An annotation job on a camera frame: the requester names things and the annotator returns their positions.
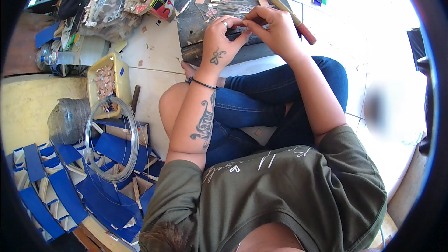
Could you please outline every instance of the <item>plastic bag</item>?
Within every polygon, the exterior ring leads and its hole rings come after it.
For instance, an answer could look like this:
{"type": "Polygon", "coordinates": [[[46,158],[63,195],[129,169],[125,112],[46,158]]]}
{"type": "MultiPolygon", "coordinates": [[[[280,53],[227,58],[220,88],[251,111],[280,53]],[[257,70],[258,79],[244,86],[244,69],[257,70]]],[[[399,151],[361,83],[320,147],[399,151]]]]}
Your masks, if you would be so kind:
{"type": "Polygon", "coordinates": [[[123,10],[126,0],[98,0],[93,9],[91,22],[95,26],[81,24],[78,33],[86,36],[100,36],[110,42],[125,40],[138,27],[141,18],[123,10]]]}
{"type": "Polygon", "coordinates": [[[84,129],[91,112],[89,99],[58,100],[59,103],[48,116],[49,137],[54,143],[75,144],[84,139],[84,129]]]}

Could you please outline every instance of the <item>white tiled floor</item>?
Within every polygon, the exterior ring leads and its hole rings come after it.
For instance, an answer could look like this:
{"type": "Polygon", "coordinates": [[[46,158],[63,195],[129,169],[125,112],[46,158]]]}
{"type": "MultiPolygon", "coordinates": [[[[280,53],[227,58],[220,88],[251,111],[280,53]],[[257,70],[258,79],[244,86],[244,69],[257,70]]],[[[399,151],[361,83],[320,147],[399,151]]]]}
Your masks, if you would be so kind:
{"type": "MultiPolygon", "coordinates": [[[[311,46],[303,39],[302,47],[312,55],[336,59],[346,68],[349,80],[347,124],[375,162],[387,192],[394,193],[406,172],[418,135],[424,130],[421,100],[426,83],[415,71],[406,34],[406,30],[419,27],[411,3],[408,0],[328,0],[326,6],[318,7],[311,0],[289,0],[289,4],[318,40],[311,46]],[[394,128],[411,134],[407,138],[400,138],[403,132],[398,132],[394,140],[381,140],[370,134],[365,124],[365,91],[370,84],[384,81],[386,77],[388,81],[407,82],[408,90],[401,93],[415,96],[416,101],[411,101],[410,97],[392,94],[399,98],[396,103],[401,107],[400,113],[406,114],[394,128]]],[[[169,141],[160,121],[159,98],[171,85],[185,80],[179,63],[182,55],[176,22],[159,23],[154,16],[144,16],[141,26],[128,39],[128,45],[119,56],[132,67],[132,88],[142,87],[136,118],[150,123],[151,144],[164,158],[169,141]]],[[[280,57],[272,56],[228,66],[221,76],[254,74],[281,64],[284,61],[280,57]]],[[[256,138],[257,129],[245,131],[256,138]]],[[[263,129],[261,138],[257,139],[265,142],[271,132],[263,129]]]]}

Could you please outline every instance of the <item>forearm tattoo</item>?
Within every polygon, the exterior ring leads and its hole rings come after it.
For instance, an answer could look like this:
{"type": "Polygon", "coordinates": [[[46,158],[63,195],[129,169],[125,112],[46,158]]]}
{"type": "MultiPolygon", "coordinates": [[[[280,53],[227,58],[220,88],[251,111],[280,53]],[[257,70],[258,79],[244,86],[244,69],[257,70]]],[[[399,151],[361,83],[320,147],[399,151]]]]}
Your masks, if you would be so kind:
{"type": "Polygon", "coordinates": [[[218,58],[222,59],[223,57],[221,55],[227,54],[226,51],[220,51],[220,48],[218,47],[216,51],[213,52],[213,58],[210,59],[210,63],[214,63],[218,65],[220,62],[218,58]]]}
{"type": "Polygon", "coordinates": [[[211,129],[213,127],[213,113],[215,112],[215,98],[216,98],[216,91],[212,93],[210,97],[210,111],[209,103],[206,100],[203,100],[201,102],[201,105],[205,107],[204,114],[202,114],[201,119],[199,120],[198,125],[196,126],[196,130],[199,133],[193,133],[190,135],[190,138],[196,139],[201,138],[204,139],[204,149],[207,149],[207,147],[210,144],[211,139],[211,129]]]}

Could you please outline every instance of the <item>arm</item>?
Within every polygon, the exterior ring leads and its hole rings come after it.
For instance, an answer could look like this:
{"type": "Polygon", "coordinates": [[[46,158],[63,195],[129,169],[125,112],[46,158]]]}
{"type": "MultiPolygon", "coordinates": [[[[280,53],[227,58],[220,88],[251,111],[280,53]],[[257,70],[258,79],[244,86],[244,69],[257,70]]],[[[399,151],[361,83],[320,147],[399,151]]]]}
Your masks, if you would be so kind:
{"type": "MultiPolygon", "coordinates": [[[[194,79],[211,87],[216,87],[221,70],[232,61],[251,35],[250,31],[245,31],[230,42],[225,36],[227,28],[222,21],[229,28],[237,28],[242,22],[224,16],[215,19],[205,31],[203,58],[194,79]]],[[[216,90],[191,82],[171,133],[166,163],[187,160],[204,170],[213,126],[215,95],[216,90]]]]}
{"type": "Polygon", "coordinates": [[[346,124],[344,111],[319,67],[301,50],[288,12],[257,6],[246,15],[243,25],[292,68],[317,145],[327,132],[346,124]]]}

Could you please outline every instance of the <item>olive green t-shirt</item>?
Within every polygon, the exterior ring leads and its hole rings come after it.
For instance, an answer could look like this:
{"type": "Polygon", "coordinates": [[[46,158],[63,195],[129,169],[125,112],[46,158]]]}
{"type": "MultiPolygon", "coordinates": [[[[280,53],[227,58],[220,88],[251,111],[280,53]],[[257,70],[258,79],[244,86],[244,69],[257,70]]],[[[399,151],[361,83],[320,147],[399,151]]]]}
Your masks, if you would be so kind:
{"type": "MultiPolygon", "coordinates": [[[[280,222],[305,251],[359,251],[376,236],[387,194],[353,130],[328,132],[318,150],[299,145],[223,162],[204,173],[192,162],[167,163],[142,232],[171,221],[193,235],[198,252],[230,252],[251,231],[280,222]]],[[[151,242],[141,239],[142,251],[151,242]]]]}

